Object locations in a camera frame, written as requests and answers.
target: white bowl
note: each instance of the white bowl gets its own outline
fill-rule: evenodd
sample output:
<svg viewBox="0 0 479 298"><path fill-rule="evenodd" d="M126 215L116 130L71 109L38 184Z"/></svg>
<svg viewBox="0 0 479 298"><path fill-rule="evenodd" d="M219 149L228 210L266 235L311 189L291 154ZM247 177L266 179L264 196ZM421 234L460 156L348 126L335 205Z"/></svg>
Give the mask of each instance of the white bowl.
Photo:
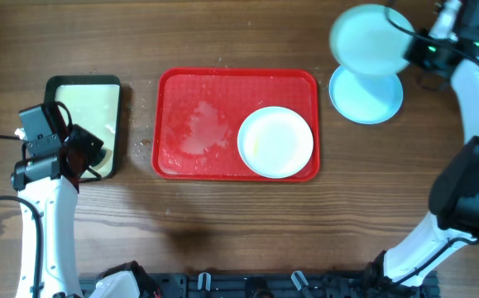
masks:
<svg viewBox="0 0 479 298"><path fill-rule="evenodd" d="M237 149L245 164L267 178L298 173L313 154L313 133L297 113L282 107L261 108L245 119Z"/></svg>

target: red tray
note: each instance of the red tray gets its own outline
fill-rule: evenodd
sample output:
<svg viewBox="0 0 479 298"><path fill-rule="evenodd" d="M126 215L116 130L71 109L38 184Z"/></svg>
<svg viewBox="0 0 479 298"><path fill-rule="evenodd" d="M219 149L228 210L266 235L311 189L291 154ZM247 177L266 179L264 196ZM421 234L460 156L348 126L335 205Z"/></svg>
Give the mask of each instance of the red tray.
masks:
<svg viewBox="0 0 479 298"><path fill-rule="evenodd" d="M151 165L168 179L290 181L312 179L320 168L318 91L303 70L174 68L160 78ZM314 139L309 163L284 179L262 177L242 161L237 132L264 107L297 112Z"/></svg>

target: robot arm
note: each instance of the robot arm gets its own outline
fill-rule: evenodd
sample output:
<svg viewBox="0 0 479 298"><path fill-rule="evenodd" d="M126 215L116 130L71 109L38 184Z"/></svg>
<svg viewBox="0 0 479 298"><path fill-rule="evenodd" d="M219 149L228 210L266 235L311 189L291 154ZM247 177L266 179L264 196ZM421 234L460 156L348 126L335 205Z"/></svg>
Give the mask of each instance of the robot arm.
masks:
<svg viewBox="0 0 479 298"><path fill-rule="evenodd" d="M89 165L101 159L103 142L71 124L71 120L67 127L57 105L62 104L41 104L19 113L24 146L31 157L15 165L11 182L18 196L36 207L41 231L36 230L31 211L22 206L22 267L17 298L82 296L75 265L74 213L79 178ZM37 245L39 232L42 243ZM41 250L40 260L36 260L37 248Z"/></svg>
<svg viewBox="0 0 479 298"><path fill-rule="evenodd" d="M458 36L472 36L470 29L479 22L479 2L470 1L463 10L461 6L458 0L446 1L428 36L450 43L457 42ZM475 44L473 53L479 52L479 42L467 42ZM465 41L457 46L466 47ZM458 98L466 143L434 183L430 212L405 240L381 255L383 277L390 283L401 281L402 286L412 287L420 286L429 272L458 249L479 243L479 65L423 41L414 41L405 57L450 80ZM464 240L452 243L452 239Z"/></svg>

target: white plate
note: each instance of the white plate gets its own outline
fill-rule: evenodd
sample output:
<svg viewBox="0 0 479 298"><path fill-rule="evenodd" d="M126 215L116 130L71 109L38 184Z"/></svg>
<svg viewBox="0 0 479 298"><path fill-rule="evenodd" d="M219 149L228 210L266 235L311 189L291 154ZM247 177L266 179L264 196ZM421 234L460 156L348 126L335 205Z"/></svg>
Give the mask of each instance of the white plate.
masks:
<svg viewBox="0 0 479 298"><path fill-rule="evenodd" d="M313 154L313 133L288 108L261 108L242 123L237 148L252 171L267 178L285 178L307 165Z"/></svg>
<svg viewBox="0 0 479 298"><path fill-rule="evenodd" d="M408 20L393 9L390 18L406 30L414 31ZM385 7L359 5L345 11L334 22L329 45L335 59L355 75L380 77L402 71L403 59L412 37L385 19Z"/></svg>
<svg viewBox="0 0 479 298"><path fill-rule="evenodd" d="M361 124L377 124L399 111L403 86L396 74L362 78L339 66L329 81L329 97L345 118Z"/></svg>

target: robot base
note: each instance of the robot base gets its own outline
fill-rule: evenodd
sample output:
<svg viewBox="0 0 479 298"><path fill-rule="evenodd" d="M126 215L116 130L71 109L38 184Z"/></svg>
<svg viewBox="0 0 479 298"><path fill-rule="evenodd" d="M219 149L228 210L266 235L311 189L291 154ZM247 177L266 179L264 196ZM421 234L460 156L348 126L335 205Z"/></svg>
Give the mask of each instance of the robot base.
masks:
<svg viewBox="0 0 479 298"><path fill-rule="evenodd" d="M308 289L314 298L362 298L360 284L363 272L328 272L324 275L304 275ZM263 277L276 298L300 298L304 293L296 290L295 284L286 274L260 275L212 275L210 291L198 290L198 276L185 274L149 274L162 290L164 298L245 298L245 280L249 277ZM79 279L84 297L89 297L95 289L93 278ZM367 297L374 297L378 291L368 291ZM398 298L390 294L380 298ZM412 296L403 298L439 298L438 277L430 272L422 286Z"/></svg>

